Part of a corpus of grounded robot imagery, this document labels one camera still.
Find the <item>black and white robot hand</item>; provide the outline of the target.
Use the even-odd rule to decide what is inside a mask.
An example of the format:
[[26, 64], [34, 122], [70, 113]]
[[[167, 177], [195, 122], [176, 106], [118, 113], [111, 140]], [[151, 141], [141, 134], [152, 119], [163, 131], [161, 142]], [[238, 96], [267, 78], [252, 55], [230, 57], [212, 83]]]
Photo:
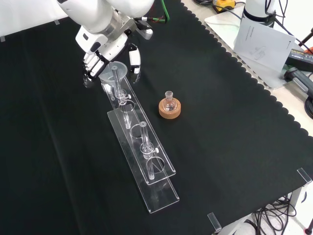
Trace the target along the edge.
[[133, 83], [139, 81], [141, 76], [141, 56], [138, 47], [128, 42], [131, 30], [123, 32], [116, 40], [109, 42], [103, 34], [93, 34], [84, 27], [80, 27], [75, 40], [85, 52], [83, 59], [84, 86], [90, 88], [100, 73], [110, 63], [115, 61], [125, 49], [129, 52], [130, 78]]

